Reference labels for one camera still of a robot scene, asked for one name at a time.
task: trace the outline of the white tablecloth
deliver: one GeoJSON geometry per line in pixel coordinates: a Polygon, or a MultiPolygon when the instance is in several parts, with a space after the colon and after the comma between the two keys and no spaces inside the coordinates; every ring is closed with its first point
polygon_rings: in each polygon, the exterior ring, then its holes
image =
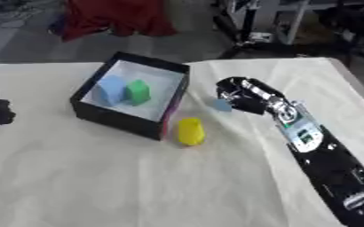
{"type": "Polygon", "coordinates": [[[184,148],[75,118],[68,98],[99,63],[0,65],[0,97],[18,114],[0,129],[1,227],[340,226],[269,116],[221,113],[215,82],[256,77],[304,100],[364,163],[364,98],[328,59],[193,63],[173,117],[199,117],[184,148]]]}

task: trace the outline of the gray floor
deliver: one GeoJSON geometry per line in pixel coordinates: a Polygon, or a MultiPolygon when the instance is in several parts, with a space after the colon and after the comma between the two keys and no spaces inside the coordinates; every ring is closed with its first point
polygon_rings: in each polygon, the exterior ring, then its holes
{"type": "MultiPolygon", "coordinates": [[[[4,16],[0,16],[0,63],[104,61],[116,51],[190,62],[214,59],[230,47],[230,43],[212,29],[210,0],[168,0],[167,12],[179,32],[174,36],[121,38],[102,33],[69,43],[61,42],[46,31],[60,12],[59,2],[37,1],[50,4],[38,7],[40,13],[26,20],[22,27],[9,28],[14,27],[12,22],[4,23],[4,16]]],[[[351,70],[364,83],[364,60],[355,59],[351,70]]]]}

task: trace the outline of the green cube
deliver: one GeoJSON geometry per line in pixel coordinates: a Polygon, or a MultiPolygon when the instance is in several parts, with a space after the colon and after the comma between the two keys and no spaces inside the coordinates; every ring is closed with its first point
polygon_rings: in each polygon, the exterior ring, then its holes
{"type": "Polygon", "coordinates": [[[134,106],[138,106],[150,99],[150,88],[145,82],[136,80],[127,85],[126,95],[127,99],[129,99],[134,106]]]}

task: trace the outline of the blue cube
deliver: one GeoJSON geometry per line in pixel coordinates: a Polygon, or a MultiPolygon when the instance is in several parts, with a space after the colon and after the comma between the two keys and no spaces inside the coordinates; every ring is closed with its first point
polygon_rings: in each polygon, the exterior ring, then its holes
{"type": "Polygon", "coordinates": [[[116,106],[124,100],[127,83],[116,75],[100,79],[92,89],[92,98],[103,106],[116,106]]]}
{"type": "Polygon", "coordinates": [[[232,106],[224,99],[215,99],[212,106],[218,111],[232,112],[232,106]]]}

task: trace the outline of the yellow cylinder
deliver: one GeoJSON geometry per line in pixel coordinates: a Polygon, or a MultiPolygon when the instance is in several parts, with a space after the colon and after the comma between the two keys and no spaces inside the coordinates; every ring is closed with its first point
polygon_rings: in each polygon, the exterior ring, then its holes
{"type": "Polygon", "coordinates": [[[205,138],[202,121],[198,118],[185,118],[178,123],[178,140],[184,145],[199,145],[205,138]]]}

